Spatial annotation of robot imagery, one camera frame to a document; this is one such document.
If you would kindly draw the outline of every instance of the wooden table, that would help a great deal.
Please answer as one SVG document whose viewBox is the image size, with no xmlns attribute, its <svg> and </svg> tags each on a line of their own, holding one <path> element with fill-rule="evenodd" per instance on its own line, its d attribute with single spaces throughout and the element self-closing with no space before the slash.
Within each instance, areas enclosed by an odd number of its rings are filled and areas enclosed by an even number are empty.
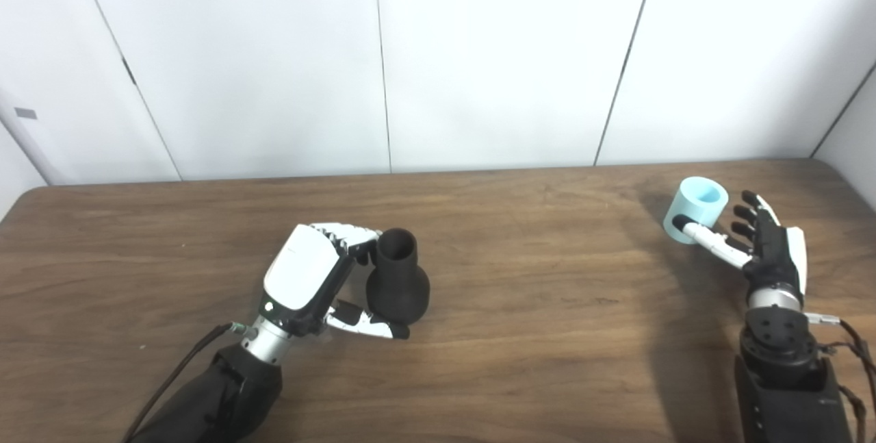
<svg viewBox="0 0 876 443">
<path fill-rule="evenodd" d="M 118 441 L 320 221 L 413 231 L 431 307 L 407 341 L 301 340 L 252 441 L 739 441 L 744 280 L 660 226 L 688 175 L 804 228 L 808 309 L 876 340 L 876 216 L 814 160 L 41 188 L 0 225 L 0 441 Z M 835 361 L 869 405 L 856 359 Z"/>
</svg>

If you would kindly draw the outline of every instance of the black vase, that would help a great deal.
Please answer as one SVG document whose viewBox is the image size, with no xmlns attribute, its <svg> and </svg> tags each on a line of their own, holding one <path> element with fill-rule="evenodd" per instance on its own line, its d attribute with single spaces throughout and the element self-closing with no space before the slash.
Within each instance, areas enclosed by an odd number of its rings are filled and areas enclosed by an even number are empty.
<svg viewBox="0 0 876 443">
<path fill-rule="evenodd" d="M 406 229 L 390 229 L 376 244 L 365 293 L 372 313 L 401 325 L 417 321 L 429 307 L 429 278 L 417 266 L 417 240 Z"/>
</svg>

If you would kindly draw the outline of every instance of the black cable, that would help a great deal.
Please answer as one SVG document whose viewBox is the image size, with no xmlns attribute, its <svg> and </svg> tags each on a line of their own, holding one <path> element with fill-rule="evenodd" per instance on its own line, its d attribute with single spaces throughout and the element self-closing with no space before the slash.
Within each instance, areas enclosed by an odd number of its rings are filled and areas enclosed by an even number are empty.
<svg viewBox="0 0 876 443">
<path fill-rule="evenodd" d="M 205 335 L 203 339 L 198 340 L 198 343 L 195 344 L 194 347 L 192 347 L 192 350 L 189 351 L 189 353 L 185 355 L 184 358 L 182 358 L 182 361 L 180 361 L 177 367 L 173 369 L 170 376 L 167 377 L 167 379 L 162 383 L 162 386 L 160 386 L 156 393 L 149 399 L 149 402 L 146 402 L 146 405 L 143 407 L 143 409 L 140 410 L 140 413 L 138 413 L 137 418 L 134 418 L 134 422 L 131 423 L 131 427 L 128 428 L 128 431 L 125 431 L 125 436 L 122 437 L 122 443 L 128 443 L 129 441 L 131 441 L 131 437 L 133 437 L 134 433 L 138 430 L 138 428 L 140 428 L 140 425 L 143 423 L 143 419 L 146 418 L 155 403 L 159 401 L 159 398 L 162 397 L 162 394 L 165 392 L 165 390 L 167 390 L 167 387 L 169 387 L 171 383 L 173 383 L 173 380 L 176 380 L 176 377 L 179 376 L 179 373 L 182 373 L 185 365 L 187 365 L 188 362 L 192 361 L 192 358 L 194 358 L 194 356 L 197 355 L 197 353 L 199 353 L 201 349 L 204 349 L 204 347 L 209 345 L 210 342 L 218 339 L 219 337 L 222 337 L 223 333 L 231 330 L 232 325 L 234 325 L 232 322 L 229 322 L 229 324 L 225 325 L 218 325 L 218 327 L 214 327 L 213 330 L 210 331 L 210 333 Z"/>
<path fill-rule="evenodd" d="M 876 412 L 876 366 L 873 365 L 873 358 L 870 357 L 870 349 L 868 349 L 866 341 L 861 339 L 858 332 L 848 322 L 841 319 L 839 320 L 839 325 L 847 331 L 855 347 L 857 347 L 855 355 L 861 359 L 861 363 L 864 365 L 864 372 L 867 373 L 867 383 L 870 383 L 870 398 L 873 400 L 873 411 Z M 873 439 L 870 441 L 876 441 L 876 434 L 873 435 Z"/>
<path fill-rule="evenodd" d="M 849 399 L 852 411 L 855 413 L 855 421 L 857 422 L 855 441 L 857 443 L 864 443 L 867 439 L 867 408 L 864 406 L 864 402 L 848 387 L 839 385 L 839 391 L 842 392 L 842 395 L 845 395 L 845 398 Z"/>
</svg>

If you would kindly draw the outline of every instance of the light blue cup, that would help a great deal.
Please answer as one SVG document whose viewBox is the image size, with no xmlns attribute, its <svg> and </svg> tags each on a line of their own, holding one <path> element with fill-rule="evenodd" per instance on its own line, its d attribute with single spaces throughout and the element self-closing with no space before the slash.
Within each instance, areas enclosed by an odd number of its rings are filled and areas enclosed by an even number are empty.
<svg viewBox="0 0 876 443">
<path fill-rule="evenodd" d="M 672 225 L 672 219 L 678 214 L 684 214 L 705 227 L 712 227 L 729 200 L 727 190 L 713 180 L 703 177 L 685 178 L 678 187 L 678 193 L 669 206 L 666 218 L 663 219 L 663 229 L 679 243 L 694 244 L 692 238 Z"/>
</svg>

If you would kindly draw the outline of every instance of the robotic hand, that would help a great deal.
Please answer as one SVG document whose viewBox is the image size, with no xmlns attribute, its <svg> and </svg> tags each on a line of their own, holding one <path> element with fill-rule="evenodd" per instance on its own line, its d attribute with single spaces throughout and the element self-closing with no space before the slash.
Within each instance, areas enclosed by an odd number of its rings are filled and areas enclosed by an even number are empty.
<svg viewBox="0 0 876 443">
<path fill-rule="evenodd" d="M 123 443 L 232 443 L 256 430 L 282 390 L 281 365 L 294 338 L 326 326 L 388 339 L 407 339 L 394 324 L 335 300 L 358 262 L 374 257 L 380 231 L 337 223 L 298 225 L 263 281 L 252 327 L 220 325 L 179 364 L 144 407 Z M 244 339 L 220 349 L 207 370 L 181 387 L 138 431 L 162 392 L 195 353 L 225 331 Z"/>
<path fill-rule="evenodd" d="M 811 322 L 840 325 L 840 319 L 802 312 L 807 275 L 803 231 L 782 227 L 757 194 L 744 191 L 742 200 L 748 206 L 736 205 L 733 213 L 745 222 L 734 222 L 732 231 L 751 246 L 685 215 L 675 216 L 673 225 L 741 269 L 748 280 L 748 310 L 735 365 L 745 441 L 851 443 L 840 398 L 840 391 L 847 389 L 836 383 L 829 359 L 820 356 L 820 346 L 808 330 Z M 860 416 L 863 403 L 855 407 Z M 862 438 L 861 426 L 858 434 Z"/>
</svg>

